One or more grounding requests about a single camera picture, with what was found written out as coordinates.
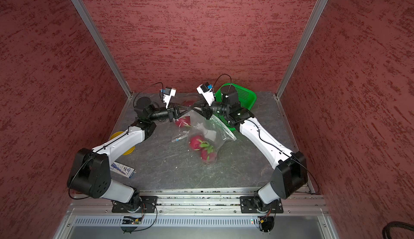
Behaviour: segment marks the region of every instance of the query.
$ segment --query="plastic bag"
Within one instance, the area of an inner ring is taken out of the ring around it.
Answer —
[[[190,111],[191,128],[188,134],[188,147],[197,152],[201,161],[206,164],[214,164],[217,161],[217,153],[220,147],[227,141],[235,141],[234,134],[221,120],[212,116],[206,120],[195,111]]]
[[[199,100],[200,97],[198,96],[187,96],[182,98],[174,98],[174,103],[179,103],[184,106],[192,106],[194,102],[197,102]],[[178,129],[176,129],[176,131],[173,133],[171,142],[186,138],[191,127],[191,119],[189,114],[187,113],[179,119],[174,119],[174,124],[178,127]]]

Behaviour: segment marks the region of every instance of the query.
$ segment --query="aluminum frame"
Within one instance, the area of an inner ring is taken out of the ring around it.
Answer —
[[[182,189],[141,191],[142,197],[158,196],[158,217],[178,218],[192,216],[194,218],[207,218],[222,220],[222,217],[257,219],[263,214],[241,213],[240,197],[252,196],[259,187],[248,188],[209,188],[209,189]],[[328,220],[329,211],[323,195],[305,195],[294,193],[286,200],[282,200],[284,213],[276,216],[316,216],[320,222],[321,231],[326,239],[337,239],[332,232],[332,222]],[[79,217],[99,218],[99,216],[121,218],[119,213],[112,213],[112,203],[106,199],[74,200],[62,220],[54,239],[66,239],[74,222]],[[148,213],[145,216],[153,218],[156,214]]]
[[[308,23],[306,24],[305,29],[303,30],[303,34],[301,39],[299,40],[298,46],[296,47],[295,52],[293,53],[292,60],[290,61],[289,65],[287,66],[286,73],[284,74],[282,81],[280,82],[279,87],[276,91],[277,99],[280,99],[282,96],[283,91],[285,90],[290,78],[292,77],[293,71],[298,64],[299,59],[303,53],[303,50],[308,44],[308,41],[315,29],[316,24],[325,8],[326,3],[328,0],[317,0],[315,6],[313,7],[311,16],[309,17]]]
[[[124,117],[125,117],[125,115],[126,115],[126,113],[127,113],[127,111],[128,111],[128,108],[129,108],[129,106],[130,106],[130,104],[133,102],[133,98],[134,98],[134,96],[130,96],[130,97],[128,97],[127,98],[127,100],[126,100],[126,102],[125,102],[125,104],[124,104],[124,107],[122,108],[122,111],[121,111],[121,113],[119,114],[119,117],[118,117],[118,119],[117,119],[117,121],[116,121],[116,123],[115,123],[115,126],[113,127],[113,129],[112,129],[112,132],[111,132],[111,136],[114,134],[114,133],[116,133],[116,132],[118,132],[118,131],[120,131],[120,126],[121,126],[121,121],[124,119]]]
[[[299,147],[298,147],[298,144],[296,143],[295,137],[293,136],[292,129],[290,128],[289,121],[287,120],[286,113],[285,113],[285,111],[283,109],[283,106],[282,106],[282,102],[280,101],[280,99],[278,99],[276,97],[276,94],[274,94],[273,97],[274,97],[274,100],[276,101],[276,105],[277,105],[277,108],[279,109],[280,115],[282,116],[282,120],[283,120],[283,123],[286,127],[286,131],[289,135],[289,138],[293,143],[292,151],[297,152],[297,151],[299,151]],[[308,186],[308,190],[306,190],[306,191],[310,191],[312,193],[315,193],[315,189],[313,187],[312,180],[309,177],[309,174],[308,174],[308,183],[307,183],[306,186]]]
[[[88,10],[85,7],[85,4],[83,3],[82,0],[71,0],[71,1],[73,5],[75,6],[76,10],[78,11],[80,17],[82,18],[83,22],[85,23],[86,27],[88,28],[89,32],[91,33],[92,37],[94,38],[96,45],[98,45],[99,49],[101,50],[102,55],[106,59],[106,62],[108,62],[108,65],[111,67],[112,72],[114,73],[116,79],[118,80],[125,94],[127,95],[128,98],[131,98],[132,90],[128,86],[128,83],[125,80],[121,70],[119,70],[118,65],[115,62],[115,59],[111,55],[109,48],[105,44],[104,39],[102,38],[101,34],[96,28],[94,21],[92,20]]]

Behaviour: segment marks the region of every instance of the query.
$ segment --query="ventilation grille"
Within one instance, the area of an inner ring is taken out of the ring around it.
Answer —
[[[155,216],[144,217],[140,225],[122,225],[120,216],[79,216],[73,226],[150,226]],[[252,227],[258,226],[257,216],[212,217],[212,216],[166,216],[157,217],[154,226],[196,227]]]
[[[78,216],[73,226],[119,226],[121,224],[121,218],[120,216]]]

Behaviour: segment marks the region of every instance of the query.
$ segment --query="black cable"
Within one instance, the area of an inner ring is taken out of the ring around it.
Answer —
[[[86,161],[85,161],[85,162],[84,162],[84,163],[80,166],[79,170],[77,170],[76,174],[73,176],[72,180],[70,181],[70,184],[69,184],[69,187],[68,187],[67,193],[68,193],[69,197],[70,197],[72,200],[83,200],[83,199],[89,198],[89,196],[87,196],[87,197],[83,197],[83,198],[74,198],[74,197],[72,197],[72,195],[70,195],[70,188],[72,187],[73,180],[75,180],[75,177],[79,174],[80,170],[82,170],[82,169],[86,166],[86,164],[87,164],[90,160],[92,160],[92,158],[93,158],[93,156],[89,157],[89,159],[87,159],[87,160],[86,160]]]
[[[410,231],[414,231],[414,225],[404,223],[404,222],[400,222],[400,221],[392,221],[392,222],[389,222],[383,228],[383,238],[384,239],[392,239],[392,237],[391,237],[391,228],[393,228],[393,227],[403,228],[403,229],[407,229],[407,230],[410,230]]]
[[[99,152],[99,151],[101,151],[102,149],[105,149],[105,148],[107,148],[107,146],[109,146],[110,144],[112,144],[112,143],[114,143],[115,141],[117,141],[118,139],[120,139],[120,138],[122,138],[123,136],[125,136],[125,135],[128,135],[129,134],[129,127],[128,127],[128,129],[127,129],[127,132],[125,133],[125,134],[123,134],[122,136],[120,136],[119,138],[117,138],[117,139],[115,139],[114,141],[112,141],[111,143],[109,143],[109,144],[107,144],[107,145],[104,145],[102,148],[100,148],[100,149],[98,149],[98,150],[96,150],[94,153],[97,153],[97,152]],[[73,200],[83,200],[83,199],[86,199],[86,198],[89,198],[89,196],[87,196],[87,197],[83,197],[83,198],[74,198],[74,197],[72,197],[72,195],[70,195],[70,188],[72,187],[72,183],[73,183],[73,180],[75,180],[75,178],[76,178],[76,176],[79,174],[79,172],[80,172],[80,170],[82,170],[85,166],[86,166],[86,164],[90,161],[90,160],[92,160],[92,158],[93,158],[94,156],[92,155],[91,157],[89,157],[81,166],[80,166],[80,168],[79,168],[79,170],[77,170],[77,172],[76,172],[76,174],[73,176],[73,178],[70,180],[70,184],[69,184],[69,187],[68,187],[68,190],[67,190],[67,193],[68,193],[68,195],[69,195],[69,198],[71,198],[71,199],[73,199]]]
[[[144,229],[141,229],[141,230],[134,230],[134,231],[131,231],[131,232],[139,232],[139,231],[144,231],[144,230],[147,230],[148,228],[150,228],[150,227],[152,227],[154,224],[155,224],[155,222],[157,221],[157,217],[158,217],[158,210],[157,210],[157,206],[156,205],[153,205],[154,206],[154,208],[155,208],[155,212],[157,213],[156,214],[156,216],[155,216],[155,220],[154,220],[154,222],[152,222],[152,224],[149,226],[149,227],[147,227],[147,228],[144,228]]]
[[[142,206],[141,206],[141,212],[142,212],[142,220],[143,220],[145,216],[145,203],[143,201],[142,201]]]
[[[135,107],[135,101],[137,100],[137,98],[138,98],[138,95],[141,93],[141,92],[143,92],[143,91],[145,91],[145,89],[148,89],[149,87],[151,87],[151,86],[154,86],[154,85],[157,85],[157,84],[161,84],[161,86],[162,86],[162,94],[164,95],[164,85],[162,84],[162,82],[156,82],[156,83],[154,83],[154,84],[152,84],[152,85],[149,85],[149,86],[147,86],[147,87],[145,87],[144,89],[142,89],[140,92],[138,92],[137,93],[137,95],[135,96],[135,98],[134,98],[134,102],[133,102],[133,104],[132,105],[134,105],[134,107]],[[161,91],[159,91],[159,98],[162,100],[162,97],[161,97]]]
[[[266,213],[266,215],[265,216],[262,216],[262,217],[260,217],[259,219],[261,220],[261,219],[265,219],[266,218],[266,221],[267,221],[267,217],[270,215],[270,209],[269,209],[269,211]]]
[[[306,168],[306,167],[304,167],[301,163],[299,163],[299,161],[297,161],[297,160],[295,160],[293,157],[291,157],[291,156],[289,156],[289,155],[287,155],[287,154],[285,154],[282,150],[280,150],[279,148],[277,148],[274,144],[271,144],[271,143],[269,143],[269,142],[267,142],[267,141],[264,141],[261,137],[260,137],[260,128],[256,125],[256,123],[254,123],[253,121],[251,121],[250,119],[243,119],[243,120],[239,120],[239,121],[236,121],[234,124],[236,124],[236,123],[238,123],[238,122],[242,122],[242,121],[250,121],[251,123],[253,123],[255,126],[256,126],[256,128],[257,128],[257,131],[259,132],[259,138],[260,138],[260,140],[262,140],[263,142],[265,142],[266,144],[269,144],[269,145],[271,145],[272,147],[274,147],[274,148],[276,148],[277,150],[279,150],[279,152],[280,153],[282,153],[282,154],[284,154],[284,155],[286,155],[287,157],[289,157],[290,159],[292,159],[292,160],[294,160],[295,162],[297,162],[299,165],[301,165],[303,168],[305,168],[305,170],[308,172],[308,174],[310,174],[310,176],[313,178],[313,180],[315,181],[315,184],[317,185],[317,187],[318,187],[318,191],[316,191],[316,192],[303,192],[303,191],[297,191],[297,192],[302,192],[302,193],[306,193],[306,194],[312,194],[312,195],[315,195],[315,194],[318,194],[319,193],[319,184],[318,184],[318,182],[316,181],[316,179],[315,179],[315,177],[313,176],[313,174],[308,170],[308,168]]]
[[[233,83],[233,81],[231,80],[231,76],[229,76],[229,75],[227,75],[227,74],[222,74],[222,75],[220,75],[219,77],[217,77],[216,81],[215,81],[215,82],[214,82],[214,84],[213,84],[213,93],[214,93],[214,87],[216,86],[217,81],[219,80],[219,78],[220,78],[220,77],[222,77],[222,76],[224,76],[224,75],[226,75],[226,76],[230,77],[230,85],[229,85],[229,89],[227,90],[227,94],[229,94],[230,87],[231,87],[231,84]]]
[[[269,216],[266,216],[265,218],[263,218],[263,219],[261,219],[261,218],[259,218],[259,220],[263,220],[263,222],[267,222],[267,218],[268,218]],[[274,222],[276,221],[276,214],[273,216],[273,222],[272,222],[272,227],[268,230],[268,232],[270,232],[270,231],[272,231],[272,229],[273,229],[273,227],[274,227]]]

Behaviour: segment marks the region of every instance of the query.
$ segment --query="black mounting plate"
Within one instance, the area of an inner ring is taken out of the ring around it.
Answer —
[[[240,208],[242,213],[260,213],[253,205],[253,198],[254,197],[247,196],[240,197]],[[282,201],[280,199],[272,202],[270,213],[283,213]]]
[[[144,196],[144,197],[141,197],[141,199],[142,199],[142,202],[144,202],[145,204],[145,209],[144,209],[145,213],[154,213],[155,207],[153,206],[153,204],[154,205],[157,204],[158,197],[157,196]],[[116,202],[114,203],[112,207],[112,213],[130,213],[131,214],[131,212],[128,212],[122,204],[119,204]]]
[[[145,204],[145,213],[154,213],[155,207],[154,205],[157,204],[158,197],[157,196],[141,196],[142,202]]]

